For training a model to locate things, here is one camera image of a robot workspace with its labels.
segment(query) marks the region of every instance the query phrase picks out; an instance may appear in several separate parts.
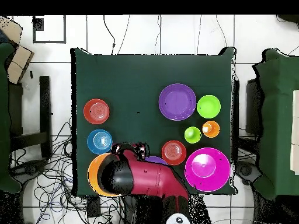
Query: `white tile floor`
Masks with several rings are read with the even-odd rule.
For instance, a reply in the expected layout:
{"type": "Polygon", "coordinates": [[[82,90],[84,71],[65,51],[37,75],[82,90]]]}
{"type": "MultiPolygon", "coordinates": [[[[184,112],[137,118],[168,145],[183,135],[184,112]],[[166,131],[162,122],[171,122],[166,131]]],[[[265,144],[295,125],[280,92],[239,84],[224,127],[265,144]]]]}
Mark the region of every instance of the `white tile floor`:
{"type": "MultiPolygon", "coordinates": [[[[63,40],[63,16],[38,17],[44,18],[44,31],[37,31],[36,40],[63,40]]],[[[33,44],[32,17],[12,16],[12,18],[23,27],[21,45],[34,52],[32,62],[22,79],[25,88],[24,134],[39,130],[39,76],[48,75],[51,80],[52,134],[57,135],[63,123],[71,117],[69,49],[79,47],[92,54],[111,54],[113,39],[104,26],[103,16],[67,16],[65,44],[33,44]],[[30,78],[30,71],[33,72],[33,79],[30,78]]],[[[240,128],[245,128],[246,123],[246,84],[249,79],[255,78],[252,65],[261,62],[262,51],[266,48],[278,48],[288,54],[299,45],[298,27],[294,23],[280,22],[282,20],[277,20],[276,15],[217,15],[217,18],[216,15],[162,15],[161,44],[158,35],[158,15],[130,15],[129,24],[129,15],[106,16],[105,19],[116,39],[113,54],[118,52],[119,54],[159,54],[161,48],[162,54],[216,55],[225,46],[234,46],[237,49],[236,73],[241,84],[240,128]],[[127,34],[123,41],[127,24],[127,34]]],[[[291,54],[299,55],[299,49],[291,54]]],[[[240,130],[240,134],[246,135],[244,130],[240,130]]],[[[64,128],[61,135],[69,135],[69,129],[64,128]]],[[[66,138],[60,136],[56,142],[66,138]]],[[[16,157],[22,153],[21,150],[17,151],[16,157]]],[[[37,145],[27,149],[26,156],[21,160],[39,157],[37,145]]],[[[39,182],[50,184],[45,178],[39,178],[39,182]]],[[[36,222],[40,216],[39,202],[33,195],[36,183],[36,180],[29,183],[23,200],[25,219],[31,222],[36,222]]],[[[243,185],[238,177],[234,178],[234,185],[238,189],[237,195],[204,196],[213,223],[252,224],[251,188],[243,185]]],[[[53,212],[52,216],[48,209],[46,211],[48,215],[44,215],[44,218],[50,217],[50,219],[42,219],[39,224],[54,224],[54,221],[57,224],[65,212],[60,211],[62,209],[59,207],[55,210],[58,212],[53,212]]],[[[68,212],[64,222],[83,224],[75,211],[68,212]]]]}

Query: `lime green plate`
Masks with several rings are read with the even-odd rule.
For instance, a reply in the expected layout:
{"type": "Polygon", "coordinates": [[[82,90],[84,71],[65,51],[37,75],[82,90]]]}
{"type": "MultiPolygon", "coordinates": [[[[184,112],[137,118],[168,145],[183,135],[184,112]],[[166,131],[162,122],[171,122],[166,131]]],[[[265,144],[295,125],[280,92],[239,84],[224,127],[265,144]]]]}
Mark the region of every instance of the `lime green plate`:
{"type": "Polygon", "coordinates": [[[195,144],[201,138],[201,132],[196,127],[189,127],[185,130],[185,140],[190,144],[195,144]]]}
{"type": "Polygon", "coordinates": [[[197,103],[197,111],[203,118],[214,118],[218,115],[221,104],[214,95],[205,95],[197,103]]]}

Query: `red plate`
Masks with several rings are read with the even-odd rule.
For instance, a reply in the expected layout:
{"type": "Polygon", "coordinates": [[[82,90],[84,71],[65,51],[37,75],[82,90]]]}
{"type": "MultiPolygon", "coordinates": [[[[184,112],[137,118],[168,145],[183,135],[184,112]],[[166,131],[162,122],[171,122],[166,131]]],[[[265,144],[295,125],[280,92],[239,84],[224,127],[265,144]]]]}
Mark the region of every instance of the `red plate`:
{"type": "Polygon", "coordinates": [[[109,107],[103,100],[92,99],[84,106],[84,117],[92,124],[103,124],[109,117],[109,107]]]}
{"type": "Polygon", "coordinates": [[[169,165],[179,165],[186,158],[186,148],[179,141],[168,141],[162,148],[162,158],[169,165]]]}

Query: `purple bowl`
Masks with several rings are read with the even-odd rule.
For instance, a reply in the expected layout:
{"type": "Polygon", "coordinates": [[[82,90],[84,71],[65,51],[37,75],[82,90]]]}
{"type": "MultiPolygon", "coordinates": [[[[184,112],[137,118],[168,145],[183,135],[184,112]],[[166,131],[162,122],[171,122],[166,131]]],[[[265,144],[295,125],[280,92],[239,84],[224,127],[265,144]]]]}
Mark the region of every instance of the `purple bowl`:
{"type": "Polygon", "coordinates": [[[160,163],[160,164],[168,165],[166,161],[164,161],[162,158],[157,157],[157,156],[146,157],[145,160],[147,162],[154,162],[154,163],[160,163]]]}
{"type": "Polygon", "coordinates": [[[161,113],[170,120],[185,120],[196,108],[195,93],[184,84],[171,84],[161,92],[159,108],[161,113]]]}

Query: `white logo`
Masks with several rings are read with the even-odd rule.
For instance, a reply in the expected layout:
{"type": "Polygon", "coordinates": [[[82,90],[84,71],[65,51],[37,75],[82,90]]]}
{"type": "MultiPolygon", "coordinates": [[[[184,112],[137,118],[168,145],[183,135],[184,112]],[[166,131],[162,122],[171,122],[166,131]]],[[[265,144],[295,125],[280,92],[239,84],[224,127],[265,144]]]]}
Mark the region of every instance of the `white logo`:
{"type": "Polygon", "coordinates": [[[175,213],[167,219],[166,224],[190,224],[190,222],[183,214],[175,213]]]}

